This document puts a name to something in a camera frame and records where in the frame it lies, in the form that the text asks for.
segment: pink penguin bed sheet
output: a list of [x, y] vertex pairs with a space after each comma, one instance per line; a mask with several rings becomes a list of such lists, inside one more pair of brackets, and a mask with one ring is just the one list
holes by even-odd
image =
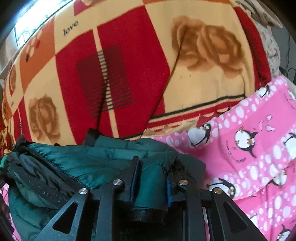
[[296, 225], [296, 99], [284, 77], [201, 126], [153, 139], [202, 160], [203, 188], [222, 188], [267, 240], [286, 240]]

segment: bright window light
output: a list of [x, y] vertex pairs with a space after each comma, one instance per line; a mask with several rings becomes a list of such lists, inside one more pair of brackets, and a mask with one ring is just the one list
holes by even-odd
[[15, 25], [17, 45], [21, 47], [27, 42], [35, 30], [53, 13], [72, 0], [38, 0]]

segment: green jacket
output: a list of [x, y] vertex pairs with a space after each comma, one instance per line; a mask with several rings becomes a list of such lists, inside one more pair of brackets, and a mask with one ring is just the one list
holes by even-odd
[[[152, 139], [125, 141], [100, 136], [95, 145], [90, 146], [50, 146], [37, 143], [21, 143], [27, 150], [9, 154], [4, 167], [7, 175], [13, 179], [9, 188], [9, 203], [13, 222], [21, 238], [34, 240], [50, 219], [58, 212], [60, 207], [36, 194], [21, 178], [12, 165], [17, 164], [26, 175], [37, 177], [43, 183], [63, 193], [65, 197], [71, 196], [78, 190], [73, 190], [64, 184], [54, 172], [46, 175], [40, 170], [46, 168], [39, 160], [43, 158], [49, 164], [62, 171], [67, 176], [76, 180], [84, 187], [93, 190], [117, 179], [120, 172], [131, 165], [133, 156], [138, 156], [141, 161], [139, 190], [134, 203], [134, 209], [156, 209], [168, 211], [168, 195], [166, 174], [176, 160], [184, 166], [184, 171], [192, 178], [196, 185], [200, 185], [205, 165], [191, 155], [180, 154], [172, 147]], [[199, 170], [190, 173], [191, 167]], [[155, 231], [154, 237], [147, 240], [175, 240], [176, 237], [163, 237]], [[128, 240], [124, 235], [120, 239]]]

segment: floral print blanket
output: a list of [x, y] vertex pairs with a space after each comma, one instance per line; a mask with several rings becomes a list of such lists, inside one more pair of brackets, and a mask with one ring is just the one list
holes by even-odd
[[76, 145], [89, 128], [122, 139], [188, 130], [271, 79], [261, 52], [232, 0], [72, 1], [16, 57], [5, 140]]

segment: screw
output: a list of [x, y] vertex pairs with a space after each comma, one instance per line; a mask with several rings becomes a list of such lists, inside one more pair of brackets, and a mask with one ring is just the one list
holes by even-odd
[[119, 185], [122, 184], [122, 180], [121, 180], [121, 179], [116, 179], [116, 180], [113, 181], [113, 184], [114, 184], [115, 186], [119, 186]]
[[214, 188], [214, 192], [217, 194], [221, 194], [223, 190], [221, 188]]
[[82, 188], [82, 189], [79, 190], [79, 193], [81, 195], [87, 194], [87, 192], [88, 192], [88, 190], [86, 188]]
[[181, 180], [179, 183], [180, 183], [181, 186], [187, 186], [188, 185], [187, 180]]

